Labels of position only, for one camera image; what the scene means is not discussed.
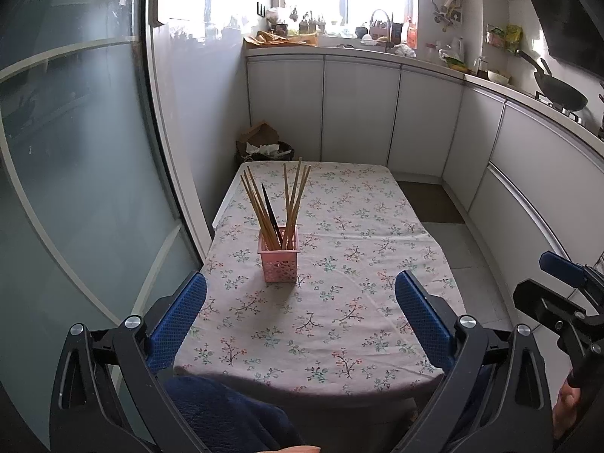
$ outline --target white door frame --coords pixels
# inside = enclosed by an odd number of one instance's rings
[[[191,166],[180,133],[170,67],[170,28],[158,21],[158,0],[146,0],[147,66],[151,83],[151,107],[158,122],[159,143],[164,151],[174,196],[201,260],[207,258],[212,238],[197,197]]]

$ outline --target frying pan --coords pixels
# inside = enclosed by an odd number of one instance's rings
[[[541,59],[541,62],[545,65],[549,75],[546,75],[544,69],[524,51],[519,49],[516,51],[516,56],[527,60],[535,67],[537,70],[535,72],[537,85],[543,92],[543,95],[549,100],[573,112],[581,110],[587,105],[587,97],[579,92],[579,90],[562,80],[558,80],[558,78],[552,77],[552,72],[543,58]]]

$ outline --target blue gripper pad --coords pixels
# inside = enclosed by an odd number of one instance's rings
[[[394,294],[432,366],[445,373],[455,364],[454,338],[427,300],[427,293],[411,272],[396,277]]]
[[[172,364],[186,333],[205,302],[205,278],[196,273],[176,297],[147,341],[147,366],[153,374]]]
[[[582,287],[587,282],[582,266],[574,264],[553,252],[541,254],[539,267],[547,274],[551,274],[573,288]]]

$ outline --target white bowl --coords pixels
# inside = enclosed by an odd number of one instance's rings
[[[506,78],[503,75],[500,75],[499,73],[489,71],[489,72],[487,72],[487,74],[488,74],[488,79],[490,81],[492,81],[493,83],[498,83],[499,85],[503,85],[503,86],[510,83],[509,78]]]

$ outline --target gas stove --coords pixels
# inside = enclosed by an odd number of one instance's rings
[[[554,102],[552,102],[551,100],[549,100],[545,95],[543,95],[541,92],[536,92],[535,93],[535,98],[539,102],[543,102],[548,107],[551,107],[552,109],[557,110],[560,114],[564,114],[566,117],[568,117],[569,119],[573,120],[574,122],[576,122],[580,126],[584,125],[584,120],[583,120],[582,117],[579,117],[574,112],[571,112],[570,110],[565,109],[563,106],[561,106],[559,104],[555,104]]]

